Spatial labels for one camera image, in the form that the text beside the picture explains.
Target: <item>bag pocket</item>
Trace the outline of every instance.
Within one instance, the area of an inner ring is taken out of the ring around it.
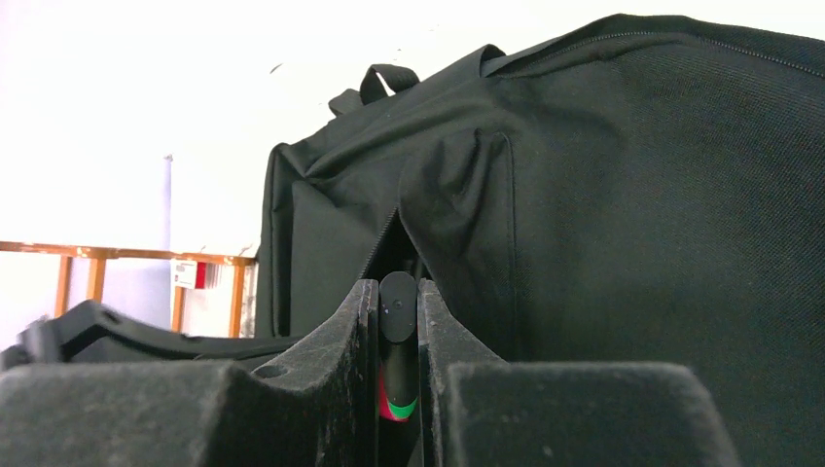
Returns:
[[[399,213],[452,312],[493,351],[514,355],[513,153],[504,133],[465,130],[412,155]]]

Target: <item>bag strap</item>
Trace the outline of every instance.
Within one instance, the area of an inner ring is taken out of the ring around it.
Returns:
[[[380,75],[393,92],[408,90],[417,85],[418,75],[410,68],[403,66],[377,64],[367,70],[361,81],[361,91],[344,90],[339,96],[330,100],[330,110],[337,117],[381,100],[386,97],[387,91],[381,83]]]
[[[364,80],[361,81],[361,102],[371,104],[387,96],[387,91],[381,80],[394,92],[408,90],[419,83],[418,75],[410,68],[395,65],[373,65],[367,70]]]

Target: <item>black fabric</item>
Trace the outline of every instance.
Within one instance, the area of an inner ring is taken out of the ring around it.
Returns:
[[[336,117],[358,110],[363,106],[361,93],[357,90],[343,90],[340,95],[330,100],[330,110]]]
[[[272,151],[258,332],[329,317],[397,218],[502,357],[686,365],[744,465],[820,465],[823,76],[822,42],[681,17],[482,48]]]

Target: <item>white wall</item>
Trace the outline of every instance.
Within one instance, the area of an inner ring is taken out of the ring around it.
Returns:
[[[76,201],[101,198],[84,173],[130,173],[172,153],[172,247],[251,254],[269,149],[323,126],[327,101],[357,87],[371,63],[424,78],[483,44],[512,53],[620,10],[825,38],[825,6],[808,0],[411,5],[0,0],[0,186],[16,182],[0,188],[0,222],[26,219],[44,240],[80,238],[74,226],[86,214]],[[24,202],[8,206],[8,197]],[[115,222],[95,239],[129,239],[128,216],[110,206]],[[212,309],[200,294],[190,316],[209,321],[204,334],[225,329],[228,305]]]

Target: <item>bag zipper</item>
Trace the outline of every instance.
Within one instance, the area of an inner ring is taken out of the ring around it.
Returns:
[[[537,65],[537,64],[539,64],[539,63],[541,63],[545,60],[555,58],[555,57],[557,57],[561,54],[566,54],[570,51],[574,51],[576,49],[579,49],[580,47],[584,47],[586,45],[593,44],[593,43],[596,43],[596,42],[606,41],[608,39],[616,39],[618,37],[651,36],[651,35],[656,35],[656,34],[666,34],[666,33],[652,32],[652,31],[634,31],[634,32],[618,32],[618,33],[614,33],[614,34],[605,34],[603,36],[591,37],[590,39],[587,39],[587,40],[584,40],[584,41],[581,41],[581,42],[577,42],[576,44],[565,47],[564,49],[553,52],[552,54],[536,58],[535,60],[527,63],[526,65],[524,65],[524,67],[521,69],[521,71],[528,70],[528,69],[534,67],[535,65]],[[749,51],[749,50],[747,50],[743,47],[734,46],[734,45],[731,45],[731,44],[728,44],[728,43],[725,43],[725,42],[722,42],[722,41],[717,41],[715,39],[707,39],[707,38],[703,38],[703,37],[700,37],[700,36],[693,36],[693,35],[690,35],[690,34],[686,34],[686,35],[688,35],[690,37],[693,37],[693,38],[696,38],[700,41],[706,42],[708,44],[713,44],[714,46],[721,47],[723,49],[728,49],[729,51],[733,51],[733,52],[737,52],[737,53],[745,54],[745,55],[750,55],[750,56],[753,56],[753,57],[756,57],[756,58],[760,58],[762,60],[771,61],[773,63],[784,65],[784,66],[787,66],[789,68],[793,68],[795,70],[803,71],[803,72],[808,73],[810,75],[813,75],[817,78],[825,78],[825,74],[823,74],[821,72],[818,72],[818,71],[816,71],[812,68],[802,66],[802,65],[799,65],[797,63],[793,63],[791,61],[788,61],[788,60],[785,60],[785,59],[782,59],[782,58],[776,58],[775,56],[770,56],[770,55],[761,54],[761,53],[758,53],[758,52]]]
[[[398,215],[398,205],[392,208],[389,215],[387,216],[386,220],[384,221],[384,225],[381,227],[380,232],[378,232],[378,239],[376,240],[376,244],[373,245],[373,249],[370,250],[370,254],[367,256],[367,262],[361,268],[361,272],[358,273],[359,279],[366,279],[367,271],[370,269],[370,266],[373,265],[373,260],[376,258],[376,254],[378,253],[378,249],[380,248],[381,244],[384,242],[384,238],[386,237],[387,233],[389,232],[389,227],[392,225],[392,221],[395,219],[395,216]]]

